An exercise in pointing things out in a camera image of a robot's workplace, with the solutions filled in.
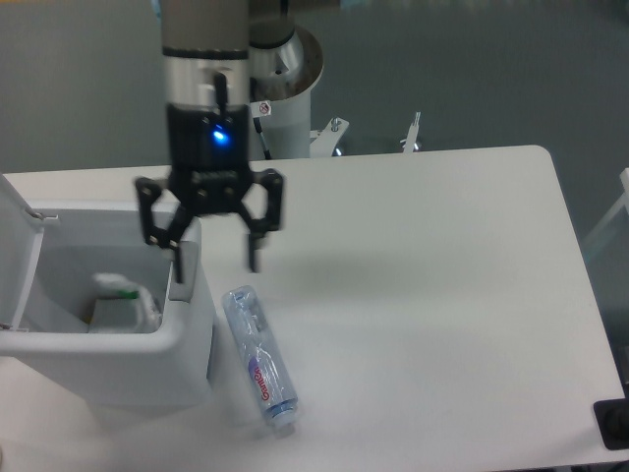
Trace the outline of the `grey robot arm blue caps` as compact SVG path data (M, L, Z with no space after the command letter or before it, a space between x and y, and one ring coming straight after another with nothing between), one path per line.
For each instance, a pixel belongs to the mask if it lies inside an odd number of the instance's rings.
M197 217L239 215L248 265L282 227L284 178L250 166L252 49L275 49L294 25L287 1L158 1L171 170L135 181L144 241L173 256L184 280L182 238Z

